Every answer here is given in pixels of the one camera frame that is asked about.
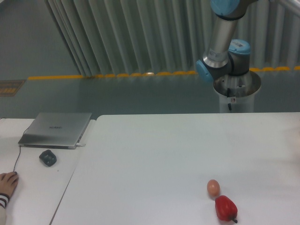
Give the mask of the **striped sleeve forearm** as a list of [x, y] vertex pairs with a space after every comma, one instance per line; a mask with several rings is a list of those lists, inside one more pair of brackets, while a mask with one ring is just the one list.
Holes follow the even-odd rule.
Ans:
[[6, 214], [6, 207], [9, 203], [9, 196], [7, 194], [0, 194], [0, 225], [6, 224], [7, 214]]

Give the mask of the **person's hand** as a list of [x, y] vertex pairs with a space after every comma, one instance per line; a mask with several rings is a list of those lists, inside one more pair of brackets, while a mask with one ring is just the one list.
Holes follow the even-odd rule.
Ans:
[[0, 193], [11, 198], [18, 185], [19, 176], [17, 172], [0, 174]]

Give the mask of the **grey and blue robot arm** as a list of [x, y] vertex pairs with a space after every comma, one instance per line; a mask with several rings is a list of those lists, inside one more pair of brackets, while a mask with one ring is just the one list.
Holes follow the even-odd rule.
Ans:
[[[196, 62], [204, 80], [224, 75], [240, 76], [251, 66], [289, 68], [300, 66], [300, 2], [298, 0], [212, 0], [216, 15], [209, 47]], [[234, 38], [237, 24], [247, 10], [257, 11], [249, 19], [249, 37]]]

